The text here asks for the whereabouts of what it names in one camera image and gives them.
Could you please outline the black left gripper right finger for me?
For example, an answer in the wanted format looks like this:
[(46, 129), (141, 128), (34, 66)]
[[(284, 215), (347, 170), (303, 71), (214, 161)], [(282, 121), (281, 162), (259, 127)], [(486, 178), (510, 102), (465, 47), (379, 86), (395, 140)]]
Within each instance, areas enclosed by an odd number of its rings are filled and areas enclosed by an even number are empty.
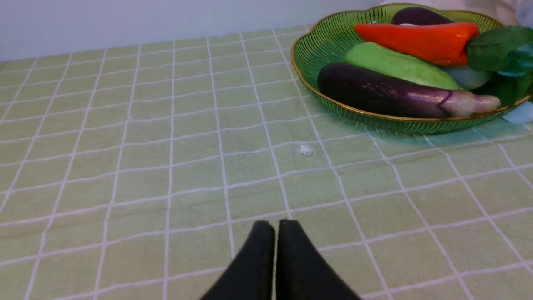
[(359, 300), (314, 247), (297, 220), (281, 220), (276, 261), (278, 300)]

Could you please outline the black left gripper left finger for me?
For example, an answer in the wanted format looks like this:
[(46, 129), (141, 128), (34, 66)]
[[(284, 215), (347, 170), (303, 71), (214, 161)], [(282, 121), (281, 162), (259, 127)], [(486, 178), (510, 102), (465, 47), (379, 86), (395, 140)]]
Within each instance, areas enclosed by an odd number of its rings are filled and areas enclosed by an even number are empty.
[(238, 254), (201, 299), (272, 299), (274, 249), (274, 228), (265, 220), (254, 222)]

